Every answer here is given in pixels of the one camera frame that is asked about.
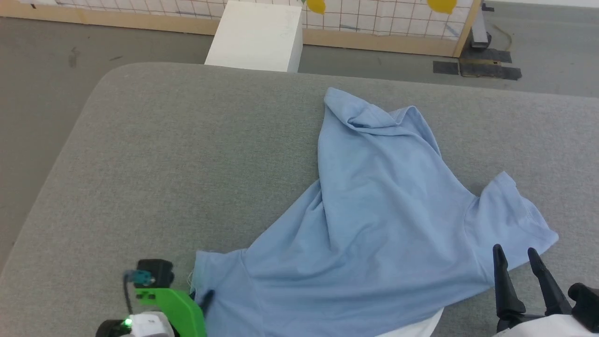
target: black cable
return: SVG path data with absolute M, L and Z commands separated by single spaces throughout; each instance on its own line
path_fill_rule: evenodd
M 129 315 L 133 315 L 133 308 L 131 308 L 131 299 L 129 298 L 129 289 L 127 288 L 127 283 L 129 283 L 129 274 L 129 271 L 127 271 L 123 275 L 123 291 L 125 292 L 125 303 L 127 304 L 127 311 L 129 311 Z

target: light blue fabric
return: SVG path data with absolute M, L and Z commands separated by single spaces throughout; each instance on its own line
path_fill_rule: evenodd
M 329 88 L 318 167 L 250 248 L 197 253 L 208 336 L 376 336 L 491 287 L 496 243 L 516 267 L 558 240 L 505 172 L 468 192 L 415 107 Z

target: white block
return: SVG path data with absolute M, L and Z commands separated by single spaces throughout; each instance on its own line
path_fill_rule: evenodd
M 205 64 L 297 73 L 301 7 L 229 1 Z

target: shirt sleeve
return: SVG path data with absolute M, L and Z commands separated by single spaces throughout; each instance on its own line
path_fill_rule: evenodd
M 558 240 L 528 199 L 522 197 L 514 180 L 500 173 L 476 197 L 464 217 L 464 230 L 487 281 L 494 283 L 492 247 L 499 243 L 509 269 L 528 261 L 528 248 L 544 253 Z

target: gray table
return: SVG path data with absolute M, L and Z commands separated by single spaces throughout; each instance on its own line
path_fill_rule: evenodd
M 479 193 L 502 170 L 560 241 L 543 255 L 563 289 L 599 286 L 599 100 L 183 64 L 111 71 L 91 94 L 0 279 L 0 335 L 93 336 L 126 314 L 140 258 L 249 246 L 317 178 L 327 87 L 387 111 L 418 106 L 443 158 Z M 543 311 L 528 266 L 512 273 Z M 446 309 L 436 335 L 485 336 L 488 291 Z

